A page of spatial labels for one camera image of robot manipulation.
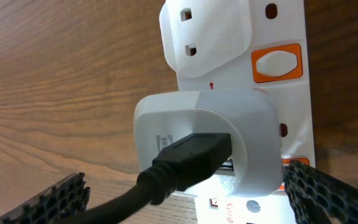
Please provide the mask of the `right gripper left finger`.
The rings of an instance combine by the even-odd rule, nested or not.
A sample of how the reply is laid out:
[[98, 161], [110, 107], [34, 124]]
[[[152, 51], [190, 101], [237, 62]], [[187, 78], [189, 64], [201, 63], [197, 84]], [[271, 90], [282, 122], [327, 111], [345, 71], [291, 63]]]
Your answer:
[[0, 216], [0, 224], [50, 224], [83, 213], [90, 188], [82, 172], [66, 176], [15, 209]]

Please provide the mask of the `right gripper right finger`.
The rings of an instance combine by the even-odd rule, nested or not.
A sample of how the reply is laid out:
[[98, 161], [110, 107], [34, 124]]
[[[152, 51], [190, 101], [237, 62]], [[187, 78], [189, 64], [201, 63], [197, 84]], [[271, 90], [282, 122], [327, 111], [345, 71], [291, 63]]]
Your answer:
[[283, 169], [285, 193], [297, 223], [358, 224], [358, 189], [303, 162]]

